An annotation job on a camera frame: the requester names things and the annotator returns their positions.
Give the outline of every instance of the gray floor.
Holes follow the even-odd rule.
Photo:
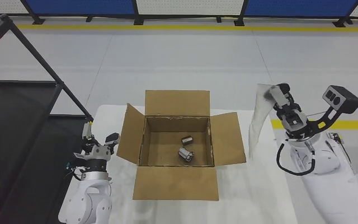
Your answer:
[[[113,22],[93,24],[106,21]],[[81,23],[64,19],[48,24],[64,22]],[[23,32],[93,115],[102,104],[144,105],[148,89],[210,90],[213,109],[253,110],[257,83],[287,82],[307,114],[327,110],[321,96],[328,85],[343,85],[358,95],[358,32]],[[51,80],[13,34],[0,40],[0,52],[0,80]],[[81,112],[62,94],[53,113]],[[342,119],[355,120],[358,114]],[[358,162],[357,131],[341,134]],[[288,184],[299,223],[324,223],[300,179],[288,176]]]

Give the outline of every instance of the open cardboard box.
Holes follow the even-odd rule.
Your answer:
[[[135,200],[219,200],[215,166],[246,162],[237,113],[210,116],[209,91],[147,90],[145,115],[127,105],[117,155],[138,165]]]

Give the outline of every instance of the metal post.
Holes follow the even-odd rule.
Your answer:
[[[244,3],[242,4],[240,15],[237,18],[237,20],[234,21],[235,26],[245,26],[244,15],[246,12],[247,5],[248,5],[248,0],[244,0]]]
[[[22,42],[22,44],[29,50],[29,52],[36,58],[36,60],[45,68],[45,70],[52,76],[52,78],[61,85],[66,94],[73,100],[73,102],[80,108],[80,110],[93,121],[93,117],[89,112],[84,108],[84,106],[79,102],[79,100],[73,95],[71,90],[66,86],[66,84],[61,80],[61,78],[56,74],[56,72],[51,68],[51,66],[45,61],[41,54],[35,49],[35,47],[29,42],[29,40],[23,35],[23,33],[17,28],[13,21],[8,16],[1,17],[1,20],[8,22],[10,25],[10,30],[15,34],[15,36]]]
[[[139,15],[138,5],[136,4],[136,0],[132,0],[133,11],[135,15],[134,24],[133,25],[143,25],[144,19]]]
[[[38,15],[36,15],[29,4],[27,4],[26,0],[20,0],[25,9],[29,12],[30,16],[34,19],[33,25],[41,25],[45,22],[44,18],[40,18]]]
[[[91,22],[93,19],[93,16],[88,16],[87,19],[86,19],[86,22]]]
[[[345,17],[340,18],[337,22],[332,22],[335,25],[335,27],[346,27],[344,23],[350,20],[349,17],[351,16],[352,12],[356,9],[357,6],[358,6],[358,0],[353,4],[353,6],[350,8],[350,10],[348,11]]]

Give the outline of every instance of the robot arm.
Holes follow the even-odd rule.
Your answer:
[[[274,109],[286,129],[287,139],[277,152],[277,165],[285,172],[302,176],[311,201],[327,223],[357,223],[358,178],[337,139],[324,139],[321,132],[341,114],[352,114],[358,108],[358,98],[343,87],[330,86],[323,95],[329,109],[320,119],[310,121],[289,90],[287,84],[280,84],[265,96],[274,100]],[[291,147],[291,158],[298,172],[280,165],[280,153],[286,144]]]
[[[119,134],[113,133],[101,145],[91,132],[91,123],[83,128],[83,154],[75,153],[78,166],[84,166],[77,192],[69,201],[66,209],[66,223],[106,224],[112,210],[110,180],[106,171],[107,162],[114,154]]]

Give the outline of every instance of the white table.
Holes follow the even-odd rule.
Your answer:
[[[144,113],[144,107],[136,107]],[[104,143],[113,133],[121,133],[126,106],[102,105],[98,108],[92,133]],[[212,115],[232,112],[211,110]],[[248,127],[253,111],[237,110],[246,156]],[[219,201],[132,200],[136,165],[114,154],[107,166],[112,177],[113,209],[110,224],[132,223],[274,223],[296,224],[290,193],[284,173],[277,167],[277,144],[269,118],[263,125],[254,161],[246,164],[217,167]],[[78,181],[73,178],[59,219],[76,192]]]

